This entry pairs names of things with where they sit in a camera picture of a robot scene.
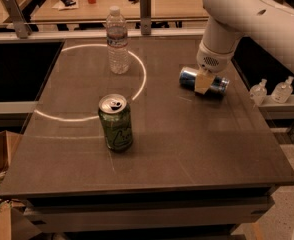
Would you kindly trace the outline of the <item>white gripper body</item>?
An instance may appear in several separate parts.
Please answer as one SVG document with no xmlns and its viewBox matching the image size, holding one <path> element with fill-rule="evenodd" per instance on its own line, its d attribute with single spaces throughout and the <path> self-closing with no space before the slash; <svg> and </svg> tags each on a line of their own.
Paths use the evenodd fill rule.
<svg viewBox="0 0 294 240">
<path fill-rule="evenodd" d="M 205 46 L 204 42 L 199 44 L 196 55 L 198 65 L 211 73 L 223 71 L 228 66 L 231 58 L 231 53 L 221 54 L 213 52 Z"/>
</svg>

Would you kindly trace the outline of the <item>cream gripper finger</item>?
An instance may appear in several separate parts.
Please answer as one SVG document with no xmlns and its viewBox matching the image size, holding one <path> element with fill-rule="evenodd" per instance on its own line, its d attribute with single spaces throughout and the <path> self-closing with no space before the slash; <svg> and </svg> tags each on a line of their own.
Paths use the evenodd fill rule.
<svg viewBox="0 0 294 240">
<path fill-rule="evenodd" d="M 209 70 L 199 69 L 195 78 L 194 90 L 197 93 L 205 94 L 215 79 L 215 75 Z"/>
</svg>

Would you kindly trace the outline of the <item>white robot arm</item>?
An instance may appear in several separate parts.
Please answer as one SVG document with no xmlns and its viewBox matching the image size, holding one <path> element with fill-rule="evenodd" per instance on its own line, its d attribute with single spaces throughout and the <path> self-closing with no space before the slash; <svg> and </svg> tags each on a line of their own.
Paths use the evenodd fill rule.
<svg viewBox="0 0 294 240">
<path fill-rule="evenodd" d="M 294 9 L 274 0 L 202 0 L 209 14 L 198 65 L 224 70 L 247 36 L 294 75 Z"/>
</svg>

